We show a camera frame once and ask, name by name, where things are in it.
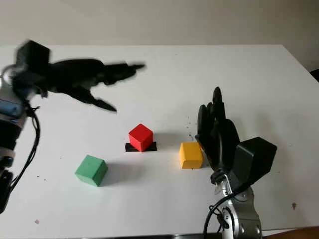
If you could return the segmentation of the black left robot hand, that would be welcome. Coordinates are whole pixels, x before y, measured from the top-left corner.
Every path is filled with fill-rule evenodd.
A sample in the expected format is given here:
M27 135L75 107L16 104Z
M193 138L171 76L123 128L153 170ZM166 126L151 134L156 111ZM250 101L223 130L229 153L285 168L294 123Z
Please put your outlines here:
M103 99L95 98L91 88L103 83L111 86L133 77L146 65L142 62L104 64L98 59L70 59L48 65L47 75L36 86L43 95L48 92L66 94L88 105L116 112L117 109Z

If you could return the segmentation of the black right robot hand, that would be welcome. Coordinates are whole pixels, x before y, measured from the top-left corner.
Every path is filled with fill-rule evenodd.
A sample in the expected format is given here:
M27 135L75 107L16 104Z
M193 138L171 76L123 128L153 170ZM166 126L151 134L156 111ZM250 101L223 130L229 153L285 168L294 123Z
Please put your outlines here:
M232 169L240 140L233 121L226 117L219 87L214 89L212 101L199 107L195 138L213 170L211 183L220 183Z

